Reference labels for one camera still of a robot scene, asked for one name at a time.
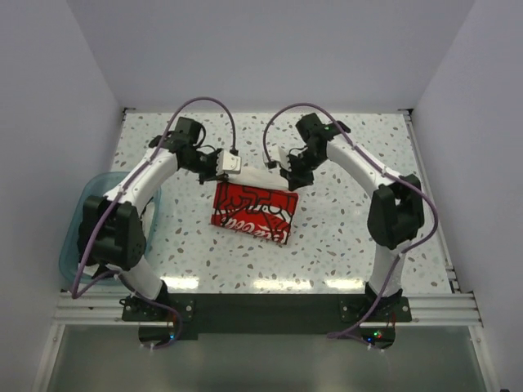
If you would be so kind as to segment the white t-shirt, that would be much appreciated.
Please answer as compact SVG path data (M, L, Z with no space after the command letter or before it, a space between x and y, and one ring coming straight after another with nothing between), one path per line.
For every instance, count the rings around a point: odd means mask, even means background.
M254 167L217 182L211 224L285 244L289 240L299 194L284 179Z

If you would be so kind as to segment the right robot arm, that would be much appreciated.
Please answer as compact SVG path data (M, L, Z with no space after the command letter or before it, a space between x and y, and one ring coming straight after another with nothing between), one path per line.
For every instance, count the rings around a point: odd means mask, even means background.
M369 295L364 312L375 321L393 311L392 300L400 296L405 257L400 253L417 237L425 218L422 197L413 190L421 182L415 175L393 172L393 180L382 172L386 168L365 149L349 145L341 131L349 128L341 121L324 124L317 114L303 116L296 128L305 149L283 155L280 175L290 190L312 185L314 170L326 161L344 169L370 197L368 232L376 244L373 272L366 283Z

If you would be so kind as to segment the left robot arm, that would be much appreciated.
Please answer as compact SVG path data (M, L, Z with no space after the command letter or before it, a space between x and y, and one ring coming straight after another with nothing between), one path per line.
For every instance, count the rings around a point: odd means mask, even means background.
M145 156L113 189L90 195L83 204L78 272L96 265L100 278L118 275L143 296L140 309L151 320L168 314L169 300L166 284L145 257L145 210L164 181L179 169L198 174L200 182L221 177L218 168L224 151L201 151L206 135L200 122L179 118L174 129L150 141Z

